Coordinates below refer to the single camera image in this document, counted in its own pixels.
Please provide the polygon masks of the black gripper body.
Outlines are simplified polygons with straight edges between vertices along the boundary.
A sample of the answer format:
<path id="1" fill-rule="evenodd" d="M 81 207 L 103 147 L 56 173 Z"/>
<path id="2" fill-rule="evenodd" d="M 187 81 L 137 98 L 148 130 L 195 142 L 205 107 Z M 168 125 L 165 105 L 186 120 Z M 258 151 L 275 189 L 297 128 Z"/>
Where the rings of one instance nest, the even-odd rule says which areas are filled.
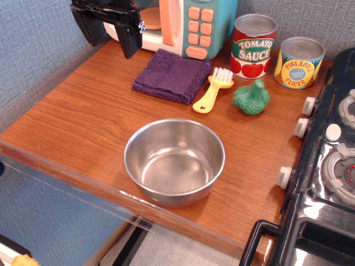
<path id="1" fill-rule="evenodd" d="M 71 10 L 77 23 L 107 22 L 139 25 L 140 6 L 136 1 L 72 1 Z"/>

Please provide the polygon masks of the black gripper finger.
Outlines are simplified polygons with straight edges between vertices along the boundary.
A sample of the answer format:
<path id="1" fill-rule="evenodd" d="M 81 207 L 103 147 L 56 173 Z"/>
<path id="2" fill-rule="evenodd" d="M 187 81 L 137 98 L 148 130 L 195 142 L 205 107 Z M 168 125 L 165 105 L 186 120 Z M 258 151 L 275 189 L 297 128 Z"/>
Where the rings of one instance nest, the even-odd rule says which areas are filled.
<path id="1" fill-rule="evenodd" d="M 115 30 L 121 44 L 124 56 L 130 59 L 142 47 L 143 39 L 138 25 L 119 24 Z"/>
<path id="2" fill-rule="evenodd" d="M 96 47 L 106 39 L 107 33 L 103 22 L 92 16 L 89 11 L 72 10 L 72 14 L 83 36 L 91 46 Z"/>

